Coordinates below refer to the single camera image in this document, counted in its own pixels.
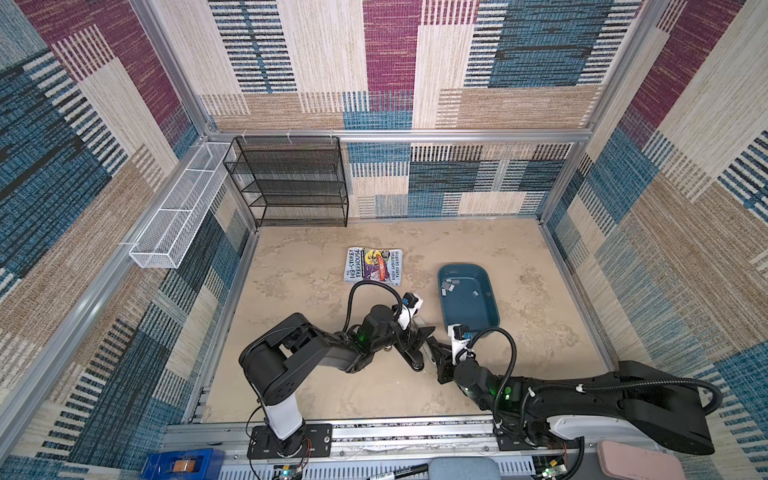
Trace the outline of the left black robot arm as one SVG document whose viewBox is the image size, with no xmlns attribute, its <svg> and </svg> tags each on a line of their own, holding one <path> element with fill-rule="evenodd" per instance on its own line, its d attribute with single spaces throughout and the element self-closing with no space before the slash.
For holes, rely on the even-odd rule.
<svg viewBox="0 0 768 480">
<path fill-rule="evenodd" d="M 352 326 L 354 295 L 363 286 L 386 290 L 395 304 L 373 306 L 360 324 Z M 277 455 L 293 457 L 309 448 L 307 424 L 295 392 L 316 367 L 353 374 L 367 367 L 377 352 L 394 348 L 412 370 L 424 369 L 422 347 L 435 328 L 416 322 L 422 305 L 416 294 L 400 295 L 388 284 L 361 280 L 350 289 L 341 331 L 326 332 L 297 312 L 244 348 L 238 363 L 264 411 L 268 438 Z"/>
</svg>

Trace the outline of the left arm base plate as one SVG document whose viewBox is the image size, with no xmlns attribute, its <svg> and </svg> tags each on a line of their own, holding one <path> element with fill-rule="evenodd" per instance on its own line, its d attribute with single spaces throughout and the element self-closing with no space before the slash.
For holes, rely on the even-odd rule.
<svg viewBox="0 0 768 480">
<path fill-rule="evenodd" d="M 249 460 L 327 458 L 331 451 L 333 425 L 304 424 L 285 440 L 278 439 L 268 425 L 254 426 L 250 435 Z"/>
</svg>

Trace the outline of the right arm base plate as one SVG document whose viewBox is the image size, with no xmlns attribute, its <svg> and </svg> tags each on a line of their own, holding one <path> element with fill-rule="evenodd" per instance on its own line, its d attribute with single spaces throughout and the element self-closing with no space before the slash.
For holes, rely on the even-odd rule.
<svg viewBox="0 0 768 480">
<path fill-rule="evenodd" d="M 582 447 L 579 440 L 566 440 L 552 433 L 546 421 L 528 421 L 523 426 L 517 421 L 504 422 L 493 433 L 501 451 L 571 451 Z"/>
</svg>

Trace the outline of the teal plastic tray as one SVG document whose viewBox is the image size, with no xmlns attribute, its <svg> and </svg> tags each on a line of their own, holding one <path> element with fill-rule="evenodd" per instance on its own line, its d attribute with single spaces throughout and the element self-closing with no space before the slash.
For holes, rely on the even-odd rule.
<svg viewBox="0 0 768 480">
<path fill-rule="evenodd" d="M 453 263 L 437 274 L 446 327 L 461 324 L 470 333 L 500 326 L 500 314 L 487 271 L 479 265 Z"/>
</svg>

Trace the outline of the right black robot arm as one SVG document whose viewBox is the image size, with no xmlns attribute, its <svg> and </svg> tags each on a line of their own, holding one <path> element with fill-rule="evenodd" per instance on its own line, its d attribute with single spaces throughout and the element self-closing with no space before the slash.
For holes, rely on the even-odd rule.
<svg viewBox="0 0 768 480">
<path fill-rule="evenodd" d="M 479 364 L 476 341 L 460 335 L 426 344 L 439 383 L 453 383 L 491 415 L 502 450 L 573 446 L 620 436 L 648 438 L 675 452 L 707 456 L 715 446 L 708 415 L 722 404 L 715 385 L 637 361 L 599 376 L 542 380 L 496 375 Z"/>
</svg>

